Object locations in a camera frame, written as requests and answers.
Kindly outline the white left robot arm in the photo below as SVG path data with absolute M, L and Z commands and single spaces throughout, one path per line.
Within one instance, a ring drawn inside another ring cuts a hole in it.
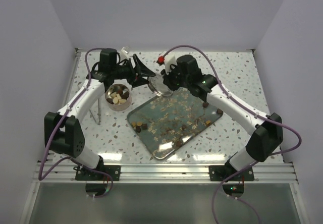
M 126 80 L 133 88 L 148 84 L 155 73 L 139 59 L 121 55 L 113 48 L 99 48 L 99 60 L 87 66 L 84 84 L 74 97 L 56 113 L 44 117 L 45 151 L 63 154 L 80 165 L 94 180 L 104 176 L 102 158 L 87 146 L 81 123 L 93 104 L 101 98 L 116 80 Z

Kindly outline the metal serving tongs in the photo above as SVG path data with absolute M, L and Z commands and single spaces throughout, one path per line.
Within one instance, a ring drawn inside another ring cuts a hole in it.
M 101 103 L 100 103 L 100 98 L 96 101 L 96 103 L 91 107 L 89 110 L 90 115 L 94 122 L 97 125 L 101 125 Z

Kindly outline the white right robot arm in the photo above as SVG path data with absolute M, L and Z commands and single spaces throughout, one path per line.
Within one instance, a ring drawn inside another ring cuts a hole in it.
M 256 161 L 264 162 L 282 143 L 283 130 L 279 125 L 282 119 L 278 114 L 267 115 L 256 111 L 241 99 L 234 103 L 229 94 L 221 89 L 215 76 L 201 71 L 192 55 L 186 54 L 179 58 L 160 56 L 157 62 L 165 66 L 161 75 L 163 83 L 170 90 L 186 88 L 193 96 L 222 110 L 250 135 L 246 146 L 218 170 L 222 178 L 238 179 L 244 168 Z

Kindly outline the round metal tin lid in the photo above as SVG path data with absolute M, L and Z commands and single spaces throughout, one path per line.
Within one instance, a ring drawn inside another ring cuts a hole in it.
M 155 95 L 169 97 L 173 94 L 173 91 L 163 83 L 162 75 L 156 74 L 154 77 L 148 77 L 147 79 L 149 81 L 148 87 Z

